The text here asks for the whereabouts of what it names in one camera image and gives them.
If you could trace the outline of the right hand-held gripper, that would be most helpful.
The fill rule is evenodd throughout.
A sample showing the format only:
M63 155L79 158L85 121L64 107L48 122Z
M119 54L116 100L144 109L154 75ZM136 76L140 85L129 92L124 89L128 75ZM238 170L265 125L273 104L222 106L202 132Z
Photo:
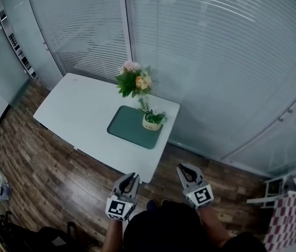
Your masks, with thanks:
M196 184L192 188L188 188L187 173L184 166L179 164L176 167L176 170L183 187L183 194L188 200L190 206L194 209L198 209L211 204L214 200L212 187L209 184L199 186L204 181L202 171L200 168L191 164L188 164L187 168L188 175L191 177L190 182Z

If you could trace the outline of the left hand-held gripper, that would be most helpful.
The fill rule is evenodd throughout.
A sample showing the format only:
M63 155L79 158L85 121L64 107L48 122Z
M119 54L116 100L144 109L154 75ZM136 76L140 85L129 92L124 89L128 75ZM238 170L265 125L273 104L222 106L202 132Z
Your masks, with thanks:
M123 175L114 183L113 192L107 198L105 208L105 213L109 218L124 222L129 219L135 210L140 176L138 174L134 176L134 172Z

